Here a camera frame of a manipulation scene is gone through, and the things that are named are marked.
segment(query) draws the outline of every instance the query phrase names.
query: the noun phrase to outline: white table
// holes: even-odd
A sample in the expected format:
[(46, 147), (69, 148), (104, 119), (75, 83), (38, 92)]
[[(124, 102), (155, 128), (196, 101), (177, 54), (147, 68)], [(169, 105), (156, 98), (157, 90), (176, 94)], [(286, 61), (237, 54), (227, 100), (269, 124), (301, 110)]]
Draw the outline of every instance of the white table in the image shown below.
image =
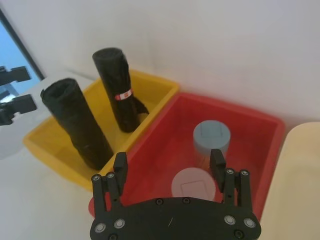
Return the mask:
[(57, 80), (75, 78), (81, 89), (91, 79), (62, 72), (24, 94), (38, 109), (0, 126), (0, 238), (4, 240), (89, 240), (91, 192), (60, 177), (23, 146), (22, 139), (50, 113), (40, 92)]

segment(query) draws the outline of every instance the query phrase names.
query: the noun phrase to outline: white wall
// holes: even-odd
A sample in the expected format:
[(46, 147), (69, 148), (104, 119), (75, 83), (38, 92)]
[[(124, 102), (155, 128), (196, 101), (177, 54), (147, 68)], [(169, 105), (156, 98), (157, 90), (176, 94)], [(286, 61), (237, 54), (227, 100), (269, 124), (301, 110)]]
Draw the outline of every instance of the white wall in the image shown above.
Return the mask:
[(0, 0), (46, 75), (98, 76), (92, 53), (251, 106), (320, 120), (319, 0)]

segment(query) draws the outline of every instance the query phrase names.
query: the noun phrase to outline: yellow bin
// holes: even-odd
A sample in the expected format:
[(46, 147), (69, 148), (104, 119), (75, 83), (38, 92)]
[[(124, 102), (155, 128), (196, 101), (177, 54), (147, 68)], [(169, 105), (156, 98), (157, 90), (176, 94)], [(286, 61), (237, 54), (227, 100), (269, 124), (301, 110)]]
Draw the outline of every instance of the yellow bin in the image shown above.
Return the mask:
[[(126, 152), (143, 134), (160, 110), (178, 92), (179, 85), (161, 77), (131, 70), (131, 85), (134, 95), (149, 110), (141, 115), (140, 126), (132, 133), (120, 131), (101, 79), (97, 79), (86, 90), (85, 99), (113, 152)], [(28, 133), (23, 143), (30, 152), (66, 179), (92, 190), (91, 177), (97, 171), (89, 168), (73, 147), (67, 133), (53, 117), (49, 117)], [(99, 172), (105, 175), (112, 170), (115, 154)]]

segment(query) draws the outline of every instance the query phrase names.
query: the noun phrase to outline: bolt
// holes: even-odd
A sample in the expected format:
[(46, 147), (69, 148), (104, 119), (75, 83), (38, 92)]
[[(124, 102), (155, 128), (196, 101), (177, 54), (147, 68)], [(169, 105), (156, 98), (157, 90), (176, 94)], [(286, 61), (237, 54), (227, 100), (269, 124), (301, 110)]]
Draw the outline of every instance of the bolt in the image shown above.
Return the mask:
[(227, 215), (224, 217), (224, 221), (229, 224), (229, 225), (234, 225), (236, 224), (236, 220), (233, 216)]
[(247, 171), (241, 171), (241, 174), (242, 174), (243, 176), (248, 176), (248, 175), (249, 175), (249, 173), (248, 173)]
[(155, 200), (155, 203), (157, 205), (162, 205), (162, 204), (164, 204), (164, 201), (161, 198), (158, 198), (157, 200)]
[(99, 233), (102, 233), (105, 229), (106, 229), (106, 225), (104, 223), (100, 222), (95, 226), (94, 231), (97, 234), (99, 234)]
[(182, 202), (183, 202), (184, 204), (189, 204), (189, 203), (190, 203), (190, 198), (184, 197), (184, 198), (182, 199)]
[(234, 171), (233, 171), (232, 169), (230, 169), (230, 168), (227, 169), (226, 172), (227, 172), (228, 174), (234, 174)]
[(121, 229), (125, 226), (126, 222), (125, 220), (123, 220), (122, 218), (119, 218), (118, 220), (116, 220), (113, 224), (113, 226), (116, 228), (116, 229)]
[(248, 228), (255, 228), (256, 227), (256, 223), (251, 219), (251, 218), (246, 218), (243, 220), (244, 224), (248, 227)]
[(109, 240), (117, 240), (117, 238), (117, 235), (115, 235), (114, 233), (109, 236)]
[(108, 177), (109, 179), (112, 179), (114, 176), (115, 176), (115, 174), (114, 174), (113, 172), (110, 172), (110, 173), (107, 175), (107, 177)]
[(93, 178), (92, 178), (92, 180), (94, 180), (94, 181), (97, 181), (97, 180), (99, 180), (100, 179), (100, 177), (98, 176), (98, 175), (95, 175), (95, 176), (93, 176)]
[(241, 231), (241, 230), (235, 230), (234, 231), (234, 236), (237, 238), (237, 239), (243, 239), (244, 238), (244, 233)]

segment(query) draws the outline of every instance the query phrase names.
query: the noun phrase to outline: beige surface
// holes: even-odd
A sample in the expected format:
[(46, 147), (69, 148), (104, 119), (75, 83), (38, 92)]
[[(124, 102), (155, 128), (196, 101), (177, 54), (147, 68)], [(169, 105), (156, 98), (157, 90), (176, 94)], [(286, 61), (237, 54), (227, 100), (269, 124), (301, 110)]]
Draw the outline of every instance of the beige surface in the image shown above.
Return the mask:
[(320, 122), (287, 135), (261, 219), (259, 240), (320, 239)]

